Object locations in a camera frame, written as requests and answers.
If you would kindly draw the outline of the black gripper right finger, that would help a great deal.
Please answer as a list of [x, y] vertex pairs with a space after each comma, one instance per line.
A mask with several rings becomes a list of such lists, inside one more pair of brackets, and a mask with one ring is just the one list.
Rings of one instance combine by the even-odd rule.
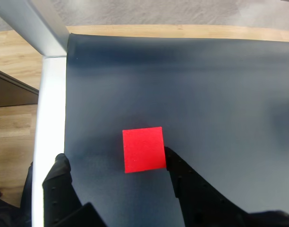
[[232, 203], [169, 147], [166, 168], [187, 227], [289, 227], [280, 210], [247, 213]]

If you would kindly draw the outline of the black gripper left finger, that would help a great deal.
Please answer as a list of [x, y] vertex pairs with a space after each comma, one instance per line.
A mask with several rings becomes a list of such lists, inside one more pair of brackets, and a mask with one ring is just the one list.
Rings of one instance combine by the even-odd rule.
[[103, 227], [104, 221], [91, 203], [82, 204], [72, 186], [71, 167], [58, 154], [43, 187], [45, 227]]

